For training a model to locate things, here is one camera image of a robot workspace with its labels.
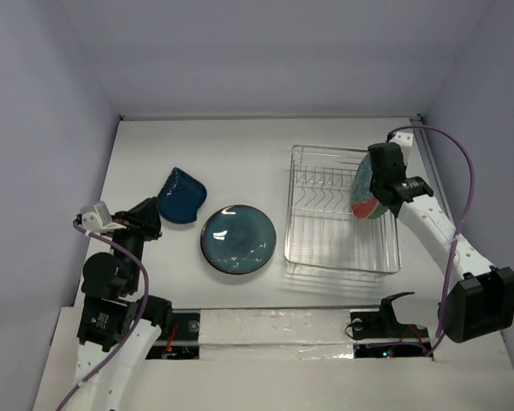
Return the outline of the red and teal glazed plate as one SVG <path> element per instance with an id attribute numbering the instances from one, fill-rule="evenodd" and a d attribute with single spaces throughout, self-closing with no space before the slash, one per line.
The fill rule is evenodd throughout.
<path id="1" fill-rule="evenodd" d="M 350 191 L 350 206 L 355 217 L 360 219 L 373 219 L 376 211 L 381 211 L 382 205 L 370 190 L 373 172 L 369 154 L 360 162 Z"/>

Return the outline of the dark blue teardrop plate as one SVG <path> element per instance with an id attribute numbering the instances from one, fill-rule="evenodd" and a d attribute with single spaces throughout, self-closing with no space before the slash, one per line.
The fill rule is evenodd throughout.
<path id="1" fill-rule="evenodd" d="M 206 197 L 206 187 L 200 181 L 174 167 L 158 193 L 158 214 L 170 223 L 194 223 Z"/>

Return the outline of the dark teal floral plate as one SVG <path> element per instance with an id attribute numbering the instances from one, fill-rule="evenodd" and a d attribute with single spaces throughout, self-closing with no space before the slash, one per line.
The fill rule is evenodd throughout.
<path id="1" fill-rule="evenodd" d="M 247 275 L 260 270 L 277 246 L 272 220 L 251 205 L 229 205 L 214 212 L 200 234 L 200 250 L 215 270 Z"/>

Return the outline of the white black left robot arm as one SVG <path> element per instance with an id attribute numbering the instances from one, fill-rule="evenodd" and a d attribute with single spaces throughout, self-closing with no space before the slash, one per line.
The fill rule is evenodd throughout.
<path id="1" fill-rule="evenodd" d="M 109 246 L 82 267 L 84 296 L 76 334 L 75 385 L 60 410 L 121 410 L 152 347 L 172 328 L 172 304 L 149 293 L 144 245 L 161 236 L 155 197 L 110 213 L 105 202 L 81 208 L 73 226 Z"/>

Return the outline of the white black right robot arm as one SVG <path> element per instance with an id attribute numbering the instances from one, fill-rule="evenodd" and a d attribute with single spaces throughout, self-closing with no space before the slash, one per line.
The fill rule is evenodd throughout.
<path id="1" fill-rule="evenodd" d="M 457 232 L 432 188 L 419 176 L 406 176 L 399 144 L 373 144 L 368 158 L 371 193 L 409 228 L 444 272 L 439 332 L 464 343 L 512 326 L 514 270 L 498 268 Z"/>

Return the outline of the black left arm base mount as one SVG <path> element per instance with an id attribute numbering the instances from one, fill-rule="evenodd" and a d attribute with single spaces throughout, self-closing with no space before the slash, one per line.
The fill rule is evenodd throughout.
<path id="1" fill-rule="evenodd" d="M 149 349 L 147 360 L 198 360 L 200 311 L 175 310 L 172 325 Z"/>

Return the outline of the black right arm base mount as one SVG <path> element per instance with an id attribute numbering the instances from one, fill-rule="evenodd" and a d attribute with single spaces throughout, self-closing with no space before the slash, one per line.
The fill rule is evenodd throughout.
<path id="1" fill-rule="evenodd" d="M 401 292 L 382 298 L 378 305 L 352 309 L 344 329 L 345 334 L 354 341 L 380 338 L 402 340 L 408 335 L 427 340 L 427 328 L 400 323 L 394 311 L 395 300 L 413 294 L 414 292 Z"/>

